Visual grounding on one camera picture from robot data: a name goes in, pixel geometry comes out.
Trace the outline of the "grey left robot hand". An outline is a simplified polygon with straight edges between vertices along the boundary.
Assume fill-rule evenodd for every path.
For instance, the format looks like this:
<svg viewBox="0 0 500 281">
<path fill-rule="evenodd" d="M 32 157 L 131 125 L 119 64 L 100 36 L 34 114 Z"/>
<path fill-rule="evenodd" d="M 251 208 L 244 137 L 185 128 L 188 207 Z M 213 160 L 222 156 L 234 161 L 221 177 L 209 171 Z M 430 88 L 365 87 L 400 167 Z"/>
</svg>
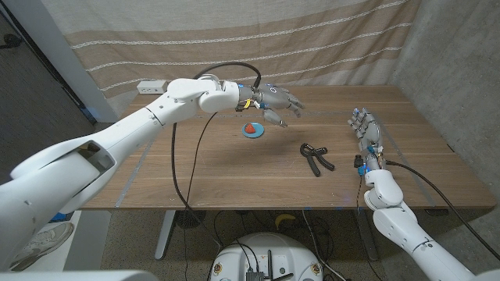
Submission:
<svg viewBox="0 0 500 281">
<path fill-rule="evenodd" d="M 301 110 L 305 108 L 289 90 L 271 84 L 261 85 L 258 90 L 253 91 L 252 100 L 262 109 L 262 116 L 267 122 L 281 127 L 288 125 L 275 113 L 275 109 L 287 109 L 300 118 Z"/>
</svg>

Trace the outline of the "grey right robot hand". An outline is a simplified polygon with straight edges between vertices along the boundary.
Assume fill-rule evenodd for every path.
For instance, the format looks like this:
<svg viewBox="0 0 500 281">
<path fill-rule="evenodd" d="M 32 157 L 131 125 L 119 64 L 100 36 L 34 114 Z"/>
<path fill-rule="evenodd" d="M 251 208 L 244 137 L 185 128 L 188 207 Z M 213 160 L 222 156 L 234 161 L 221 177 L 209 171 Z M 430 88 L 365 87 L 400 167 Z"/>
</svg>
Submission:
<svg viewBox="0 0 500 281">
<path fill-rule="evenodd" d="M 370 152 L 381 153 L 384 150 L 380 126 L 366 108 L 361 110 L 355 108 L 348 125 L 358 138 L 361 156 L 366 156 Z"/>
</svg>

